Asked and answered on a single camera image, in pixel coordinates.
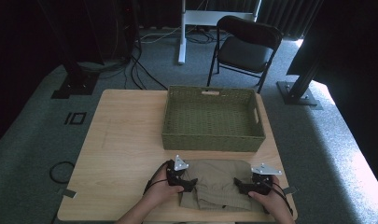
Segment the metal stand base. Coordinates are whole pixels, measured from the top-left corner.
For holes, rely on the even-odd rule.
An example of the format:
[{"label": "metal stand base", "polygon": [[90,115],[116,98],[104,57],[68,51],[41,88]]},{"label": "metal stand base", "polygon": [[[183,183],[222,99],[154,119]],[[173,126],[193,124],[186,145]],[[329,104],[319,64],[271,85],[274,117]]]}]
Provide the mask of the metal stand base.
[{"label": "metal stand base", "polygon": [[70,85],[69,76],[66,76],[62,86],[58,91],[52,94],[51,99],[69,99],[70,95],[92,95],[93,89],[98,81],[99,73],[88,73],[84,71],[83,73],[87,78],[83,81],[82,85]]},{"label": "metal stand base", "polygon": [[308,105],[313,110],[323,110],[322,105],[314,98],[310,89],[307,89],[302,97],[293,98],[290,97],[289,92],[294,85],[294,82],[278,81],[276,82],[276,85],[278,86],[286,105]]}]

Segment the desk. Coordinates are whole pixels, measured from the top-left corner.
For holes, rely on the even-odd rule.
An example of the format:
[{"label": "desk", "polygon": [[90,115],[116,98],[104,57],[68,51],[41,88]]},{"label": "desk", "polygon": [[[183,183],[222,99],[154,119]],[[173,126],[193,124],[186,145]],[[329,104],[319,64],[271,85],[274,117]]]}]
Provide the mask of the desk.
[{"label": "desk", "polygon": [[256,0],[253,13],[249,12],[226,12],[226,11],[200,11],[186,10],[186,0],[182,0],[182,21],[179,48],[179,64],[186,61],[186,25],[208,25],[215,26],[222,17],[227,15],[236,16],[249,21],[256,21],[261,0]]},{"label": "desk", "polygon": [[[104,91],[87,133],[68,189],[75,198],[64,196],[58,219],[114,221],[142,196],[147,181],[159,166],[178,154],[183,160],[230,159],[265,162],[275,169],[283,166],[273,132],[259,95],[259,111],[266,139],[258,152],[164,150],[161,140],[167,91]],[[287,187],[285,175],[279,176]],[[287,197],[297,211],[291,195]],[[179,206],[178,195],[153,210],[146,221],[272,221],[258,212],[206,212]]]}]

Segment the black cable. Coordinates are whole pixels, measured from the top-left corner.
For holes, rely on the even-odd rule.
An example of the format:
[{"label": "black cable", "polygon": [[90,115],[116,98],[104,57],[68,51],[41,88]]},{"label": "black cable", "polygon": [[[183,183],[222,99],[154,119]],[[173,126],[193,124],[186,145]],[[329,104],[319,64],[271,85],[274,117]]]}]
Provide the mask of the black cable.
[{"label": "black cable", "polygon": [[141,40],[147,40],[147,39],[156,39],[155,41],[153,42],[143,42],[145,44],[152,44],[152,43],[155,43],[161,39],[167,39],[167,38],[179,38],[180,37],[180,34],[177,34],[175,33],[175,31],[173,33],[170,33],[170,34],[149,34],[149,35],[141,35],[140,36],[140,39]]},{"label": "black cable", "polygon": [[75,165],[70,162],[70,161],[60,161],[58,163],[56,163],[55,165],[53,165],[50,169],[49,169],[49,178],[51,178],[52,181],[54,181],[55,183],[58,183],[58,184],[67,184],[69,183],[69,180],[58,180],[54,177],[54,170],[56,167],[62,165],[62,164],[69,164],[71,165],[73,168],[75,168]]},{"label": "black cable", "polygon": [[137,63],[143,68],[143,70],[145,70],[145,72],[147,73],[147,75],[149,77],[151,77],[151,79],[153,79],[155,82],[157,82],[158,84],[160,84],[161,86],[163,86],[166,90],[168,89],[165,85],[163,85],[162,83],[160,83],[156,78],[154,78],[154,76],[152,76],[148,70],[146,70],[146,68],[139,62],[137,61]]},{"label": "black cable", "polygon": [[116,77],[116,76],[118,76],[119,74],[121,74],[124,70],[125,70],[125,69],[121,69],[121,71],[118,71],[117,73],[115,73],[115,74],[113,74],[113,75],[111,75],[111,76],[109,76],[109,77],[99,77],[98,80],[105,80],[105,79],[110,79],[110,78],[112,78],[112,77]]},{"label": "black cable", "polygon": [[135,69],[135,71],[136,71],[136,78],[138,79],[140,85],[143,87],[143,90],[146,90],[147,88],[146,88],[145,84],[143,84],[143,81],[142,81],[142,79],[139,76],[139,69],[138,69],[137,66],[135,68],[136,68]]},{"label": "black cable", "polygon": [[163,182],[163,181],[168,181],[168,179],[157,180],[156,182],[152,183],[149,188],[151,188],[151,186],[158,184],[160,182]]},{"label": "black cable", "polygon": [[[195,39],[195,38],[190,37],[191,35],[202,35],[206,37],[206,40]],[[190,34],[186,36],[186,39],[189,42],[196,43],[196,44],[210,44],[210,43],[216,42],[215,37],[209,32],[199,32],[198,34]]]},{"label": "black cable", "polygon": [[[58,166],[63,165],[63,164],[68,164],[68,165],[71,165],[73,168],[75,168],[75,165],[70,161],[60,161],[60,162],[54,164],[53,166],[51,166],[51,168],[49,168],[49,178],[51,178],[51,180],[54,181],[55,183],[58,183],[58,184],[69,183],[69,180],[62,181],[62,180],[56,179],[54,177],[54,174],[53,174],[55,168],[57,168]],[[54,217],[51,220],[51,224],[53,224],[55,222],[55,220],[57,219],[57,214],[58,214],[58,210],[57,210],[57,212],[55,212]]]},{"label": "black cable", "polygon": [[127,78],[127,69],[124,69],[124,90],[127,90],[127,81],[128,81],[128,78]]},{"label": "black cable", "polygon": [[156,177],[156,175],[160,172],[160,170],[162,169],[162,167],[163,167],[165,164],[167,164],[167,163],[168,163],[168,161],[166,161],[165,163],[163,163],[163,164],[159,167],[159,169],[157,169],[157,171],[154,173],[154,175],[148,180],[148,182],[147,182],[147,184],[146,184],[146,187],[145,187],[145,190],[144,190],[143,194],[145,194],[146,191],[147,191],[151,186],[153,186],[153,185],[156,184],[157,182],[160,182],[160,181],[156,181],[155,183],[151,183],[151,181],[153,181],[154,177]]},{"label": "black cable", "polygon": [[142,90],[143,88],[141,87],[141,86],[139,86],[137,83],[136,83],[136,80],[133,78],[133,70],[136,68],[137,69],[137,67],[136,67],[136,63],[137,63],[137,60],[134,60],[133,61],[133,67],[131,67],[131,79],[133,80],[133,84],[135,84],[135,86],[138,88],[138,89],[140,89],[140,90]]},{"label": "black cable", "polygon": [[285,204],[287,205],[287,208],[288,210],[290,211],[290,214],[293,216],[293,209],[290,207],[290,204],[288,203],[287,201],[287,196],[284,194],[282,194],[281,192],[279,192],[277,189],[273,188],[273,186],[270,186],[269,184],[267,184],[265,181],[262,181],[261,180],[261,183],[263,185],[265,185],[267,188],[271,189],[272,191],[274,191],[277,195],[279,195],[284,201],[285,201]]},{"label": "black cable", "polygon": [[115,3],[116,0],[112,0],[112,6],[113,6],[113,14],[114,14],[114,19],[115,19],[115,23],[116,23],[116,44],[115,44],[115,47],[113,49],[113,53],[112,53],[112,56],[110,57],[111,59],[114,58],[115,56],[115,53],[116,53],[116,49],[117,49],[117,46],[119,45],[119,19],[118,19],[118,15],[116,13],[116,3]]}]

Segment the khaki cloth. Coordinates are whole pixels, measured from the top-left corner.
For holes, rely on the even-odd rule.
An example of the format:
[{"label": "khaki cloth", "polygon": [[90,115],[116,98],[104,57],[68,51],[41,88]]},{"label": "khaki cloth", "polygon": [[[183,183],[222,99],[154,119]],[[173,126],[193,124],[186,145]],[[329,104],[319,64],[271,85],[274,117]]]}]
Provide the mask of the khaki cloth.
[{"label": "khaki cloth", "polygon": [[239,193],[234,178],[251,183],[251,167],[246,161],[192,160],[181,176],[184,180],[198,178],[192,192],[183,192],[180,206],[211,211],[258,211],[261,205]]}]

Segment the wicker basket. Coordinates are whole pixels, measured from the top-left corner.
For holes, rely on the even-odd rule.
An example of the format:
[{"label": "wicker basket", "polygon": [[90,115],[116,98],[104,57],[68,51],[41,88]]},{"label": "wicker basket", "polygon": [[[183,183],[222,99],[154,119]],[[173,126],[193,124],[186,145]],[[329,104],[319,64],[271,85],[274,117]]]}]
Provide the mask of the wicker basket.
[{"label": "wicker basket", "polygon": [[265,133],[255,96],[250,89],[171,86],[164,149],[257,151]]}]

